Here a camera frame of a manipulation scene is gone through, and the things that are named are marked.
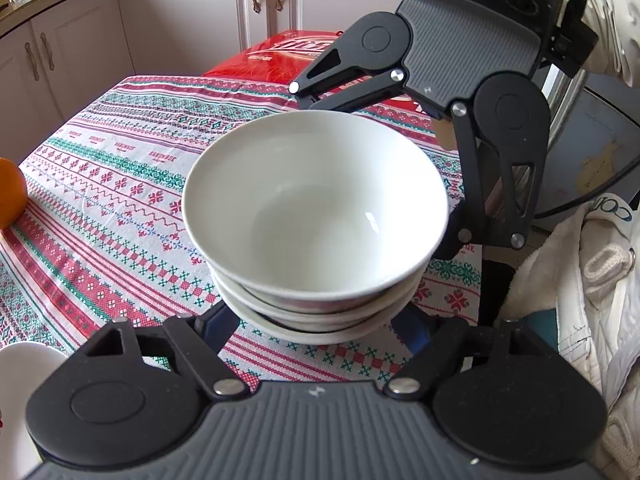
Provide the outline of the right hand cream glove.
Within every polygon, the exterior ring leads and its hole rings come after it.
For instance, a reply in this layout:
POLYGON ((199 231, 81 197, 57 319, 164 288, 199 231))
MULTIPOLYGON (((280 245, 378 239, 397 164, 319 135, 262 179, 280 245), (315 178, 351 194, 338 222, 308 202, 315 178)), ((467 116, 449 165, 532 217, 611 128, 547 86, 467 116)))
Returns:
POLYGON ((640 0, 587 0, 582 21, 598 42, 582 66, 639 88, 640 0))

